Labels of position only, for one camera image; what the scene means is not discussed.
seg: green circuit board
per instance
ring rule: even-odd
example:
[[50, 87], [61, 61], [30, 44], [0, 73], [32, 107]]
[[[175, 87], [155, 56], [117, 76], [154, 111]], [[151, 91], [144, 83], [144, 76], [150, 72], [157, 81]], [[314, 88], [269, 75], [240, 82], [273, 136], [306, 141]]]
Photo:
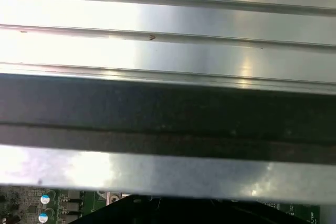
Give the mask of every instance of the green circuit board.
[[[106, 206], [106, 193], [70, 189], [0, 187], [0, 217], [2, 220], [11, 219], [9, 222], [14, 224], [68, 224]], [[113, 193], [113, 196], [121, 198], [120, 193]], [[319, 206], [266, 204], [311, 224], [320, 223]]]

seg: capacitor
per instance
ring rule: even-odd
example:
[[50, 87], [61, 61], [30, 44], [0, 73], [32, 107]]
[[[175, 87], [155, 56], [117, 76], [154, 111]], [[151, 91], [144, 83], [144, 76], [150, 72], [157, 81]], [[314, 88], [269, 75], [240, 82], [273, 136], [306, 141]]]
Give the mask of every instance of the capacitor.
[[55, 211], [52, 208], [47, 208], [43, 213], [38, 216], [38, 221], [46, 223], [51, 217], [53, 217]]
[[56, 192], [53, 190], [47, 191], [45, 194], [41, 196], [41, 203], [46, 205], [50, 202], [53, 202], [56, 198]]

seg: silver metal surface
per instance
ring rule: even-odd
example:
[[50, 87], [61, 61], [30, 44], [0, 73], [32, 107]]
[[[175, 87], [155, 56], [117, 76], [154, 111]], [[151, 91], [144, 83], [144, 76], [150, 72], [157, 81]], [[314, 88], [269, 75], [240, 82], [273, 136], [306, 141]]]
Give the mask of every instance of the silver metal surface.
[[0, 0], [0, 9], [1, 72], [335, 90], [336, 0]]
[[154, 195], [268, 199], [315, 204], [334, 202], [336, 198], [334, 166], [5, 145], [0, 146], [0, 151], [0, 161], [10, 164], [10, 169], [4, 165], [0, 167], [1, 184], [15, 182], [43, 187], [104, 188]]

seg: electronic component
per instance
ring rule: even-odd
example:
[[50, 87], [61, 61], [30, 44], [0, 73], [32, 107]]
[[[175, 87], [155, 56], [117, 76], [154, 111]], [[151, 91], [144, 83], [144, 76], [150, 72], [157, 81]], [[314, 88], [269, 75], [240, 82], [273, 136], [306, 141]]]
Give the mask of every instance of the electronic component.
[[30, 214], [36, 214], [37, 213], [37, 206], [30, 205], [28, 207], [28, 213], [30, 213]]
[[77, 212], [79, 211], [79, 204], [77, 202], [61, 202], [62, 213], [67, 214], [68, 212]]
[[69, 190], [68, 191], [68, 199], [80, 199], [80, 191]]
[[77, 215], [65, 215], [65, 214], [60, 215], [61, 224], [68, 224], [70, 222], [77, 220], [78, 218], [79, 217]]

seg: black plastic part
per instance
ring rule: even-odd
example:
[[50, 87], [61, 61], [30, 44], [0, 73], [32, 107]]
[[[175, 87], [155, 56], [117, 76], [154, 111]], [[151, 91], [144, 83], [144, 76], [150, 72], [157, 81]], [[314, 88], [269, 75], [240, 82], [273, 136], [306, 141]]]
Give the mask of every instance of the black plastic part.
[[131, 195], [72, 222], [72, 224], [89, 223], [304, 224], [307, 222], [258, 202]]
[[336, 162], [331, 95], [10, 74], [0, 87], [4, 144]]

